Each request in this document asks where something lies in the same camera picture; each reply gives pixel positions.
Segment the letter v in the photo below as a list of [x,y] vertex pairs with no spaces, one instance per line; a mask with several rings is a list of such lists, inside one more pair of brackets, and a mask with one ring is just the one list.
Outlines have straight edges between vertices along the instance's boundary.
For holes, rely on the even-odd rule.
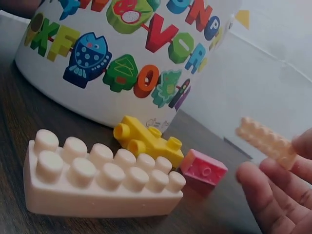
[[159,14],[154,14],[150,21],[145,48],[152,53],[155,53],[164,44],[170,42],[179,31],[177,27],[171,24],[168,28],[161,32],[163,23],[164,18]]

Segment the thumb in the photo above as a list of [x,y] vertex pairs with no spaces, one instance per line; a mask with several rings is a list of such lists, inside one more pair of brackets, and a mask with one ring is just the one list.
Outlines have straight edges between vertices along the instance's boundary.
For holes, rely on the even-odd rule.
[[312,128],[292,140],[292,146],[297,154],[312,159]]

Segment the white wall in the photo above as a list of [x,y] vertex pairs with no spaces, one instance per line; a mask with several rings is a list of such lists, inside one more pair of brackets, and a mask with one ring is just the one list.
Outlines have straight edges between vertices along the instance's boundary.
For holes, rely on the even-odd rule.
[[182,109],[261,161],[235,136],[251,116],[291,139],[312,127],[312,2],[244,0],[250,30],[237,21]]

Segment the yellow triangle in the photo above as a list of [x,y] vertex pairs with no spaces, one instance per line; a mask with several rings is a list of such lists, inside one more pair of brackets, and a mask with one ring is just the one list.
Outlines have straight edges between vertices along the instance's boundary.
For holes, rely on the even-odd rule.
[[238,11],[235,19],[238,20],[245,28],[249,30],[249,10]]

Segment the white block stud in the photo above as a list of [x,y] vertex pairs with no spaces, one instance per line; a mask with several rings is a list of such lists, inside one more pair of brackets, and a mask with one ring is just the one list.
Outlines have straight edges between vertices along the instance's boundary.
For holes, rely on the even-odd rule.
[[123,182],[123,186],[132,192],[139,193],[148,181],[149,176],[145,171],[139,167],[131,167]]
[[99,171],[96,181],[101,188],[108,191],[115,191],[119,188],[125,177],[124,171],[119,166],[108,162]]
[[113,162],[127,172],[130,167],[135,165],[136,161],[136,157],[130,151],[119,149]]
[[87,146],[82,140],[70,136],[65,141],[61,157],[65,162],[71,164],[76,157],[85,157],[87,151]]
[[168,177],[169,184],[166,189],[172,193],[178,193],[186,184],[185,178],[178,172],[170,172]]
[[34,152],[37,156],[43,150],[55,152],[58,146],[59,139],[54,133],[46,129],[41,129],[37,132],[34,145]]
[[101,170],[105,163],[112,162],[113,157],[112,150],[100,143],[94,144],[89,154],[89,160],[98,170]]
[[63,159],[52,151],[41,151],[38,156],[36,174],[47,183],[56,183],[63,169]]
[[166,159],[165,157],[161,157],[159,156],[158,158],[156,158],[155,160],[155,167],[154,169],[156,170],[160,170],[165,174],[168,174],[169,171],[172,169],[172,164],[171,162]]
[[154,193],[161,193],[169,184],[168,175],[160,170],[152,170],[150,180],[146,184],[146,188]]
[[136,167],[143,169],[149,174],[155,167],[155,160],[148,154],[141,153],[136,159]]
[[96,167],[86,158],[74,159],[67,172],[68,181],[75,187],[87,188],[97,172]]

